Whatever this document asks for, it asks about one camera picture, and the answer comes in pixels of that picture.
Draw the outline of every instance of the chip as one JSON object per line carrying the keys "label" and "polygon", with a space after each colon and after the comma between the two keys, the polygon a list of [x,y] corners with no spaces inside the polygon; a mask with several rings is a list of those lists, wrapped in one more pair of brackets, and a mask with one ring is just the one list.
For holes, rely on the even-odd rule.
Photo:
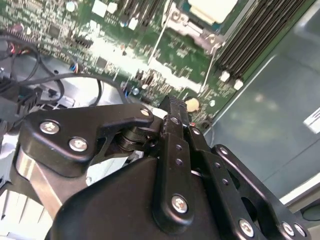
{"label": "chip", "polygon": [[98,57],[98,60],[96,61],[96,66],[98,68],[105,69],[107,63],[108,63],[107,60],[105,60],[102,57]]}
{"label": "chip", "polygon": [[59,37],[59,34],[60,34],[60,28],[51,24],[50,27],[49,27],[48,34],[51,37],[57,39]]}

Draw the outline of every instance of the black bracket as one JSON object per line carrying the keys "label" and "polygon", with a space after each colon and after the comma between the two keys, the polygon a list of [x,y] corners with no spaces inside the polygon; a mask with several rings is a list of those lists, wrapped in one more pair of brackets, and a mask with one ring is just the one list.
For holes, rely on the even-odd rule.
{"label": "black bracket", "polygon": [[179,234],[192,224],[195,215],[194,196],[190,191],[192,180],[189,145],[184,140],[180,102],[167,96],[159,108],[167,111],[168,115],[160,130],[161,151],[157,163],[152,213],[164,232]]}
{"label": "black bracket", "polygon": [[[23,121],[19,142],[26,155],[59,175],[79,177],[86,172],[96,154],[97,139],[107,138],[110,143],[121,129],[148,127],[153,120],[152,113],[141,104],[38,111]],[[57,126],[58,132],[44,132],[43,123],[50,123],[49,128]],[[72,149],[72,139],[81,139],[86,149]]]}

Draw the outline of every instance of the green circuit board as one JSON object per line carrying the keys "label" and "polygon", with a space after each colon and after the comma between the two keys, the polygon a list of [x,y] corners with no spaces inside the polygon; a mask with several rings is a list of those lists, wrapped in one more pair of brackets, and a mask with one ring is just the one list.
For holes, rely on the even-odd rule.
{"label": "green circuit board", "polygon": [[[77,57],[86,72],[109,76],[122,88],[127,85],[131,89],[138,88],[139,93],[135,97],[148,99],[154,107],[168,94],[182,100],[197,98],[200,106],[191,113],[196,125],[212,119],[237,92],[232,85],[219,81],[219,76],[214,74],[215,67],[210,70],[203,91],[195,91],[205,81],[211,56],[191,37],[170,28],[164,31],[156,48],[156,64],[148,64],[163,29],[169,0],[136,0],[149,8],[154,2],[158,4],[148,27],[142,29],[138,24],[134,30],[121,22],[129,0],[100,0],[98,5],[97,1],[0,0],[0,23],[6,27],[23,24],[23,33],[28,38],[63,47]],[[67,10],[69,2],[75,5],[72,12]],[[117,4],[116,11],[103,10],[111,2]],[[238,1],[224,23],[218,26],[217,35],[226,33],[234,21],[241,22],[237,17],[248,2]],[[89,39],[92,45],[76,44],[75,36]],[[54,57],[68,62],[68,57],[60,51],[44,47]],[[141,70],[143,79],[153,76],[147,88],[142,87],[142,80],[136,78],[137,71]]]}

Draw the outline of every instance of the capacitor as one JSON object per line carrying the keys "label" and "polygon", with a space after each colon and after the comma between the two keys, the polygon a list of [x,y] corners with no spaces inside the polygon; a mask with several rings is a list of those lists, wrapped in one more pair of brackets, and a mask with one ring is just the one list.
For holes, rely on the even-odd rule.
{"label": "capacitor", "polygon": [[139,93],[140,93],[139,88],[134,88],[134,89],[132,90],[132,94],[133,94],[134,96],[137,96]]}
{"label": "capacitor", "polygon": [[193,113],[200,109],[200,102],[195,97],[187,97],[184,102],[188,113]]}
{"label": "capacitor", "polygon": [[209,102],[210,107],[214,107],[216,105],[216,101],[215,100],[211,100]]}
{"label": "capacitor", "polygon": [[75,1],[68,1],[65,5],[65,9],[72,13],[78,8],[78,4]]}

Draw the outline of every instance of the mounting hole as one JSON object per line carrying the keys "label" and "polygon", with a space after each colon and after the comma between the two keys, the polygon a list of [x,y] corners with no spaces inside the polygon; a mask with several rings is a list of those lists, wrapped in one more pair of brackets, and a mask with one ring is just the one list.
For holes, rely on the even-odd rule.
{"label": "mounting hole", "polygon": [[150,141],[150,147],[153,148],[154,146],[156,146],[158,144],[157,140],[151,140]]}
{"label": "mounting hole", "polygon": [[175,163],[178,165],[178,166],[181,166],[182,165],[182,160],[180,159],[180,158],[177,158],[176,160],[175,160]]}
{"label": "mounting hole", "polygon": [[172,122],[174,122],[177,125],[180,123],[180,121],[177,118],[175,118],[174,116],[171,117],[170,119],[171,119]]}
{"label": "mounting hole", "polygon": [[222,179],[222,182],[224,183],[224,185],[228,186],[229,185],[229,182],[227,179]]}

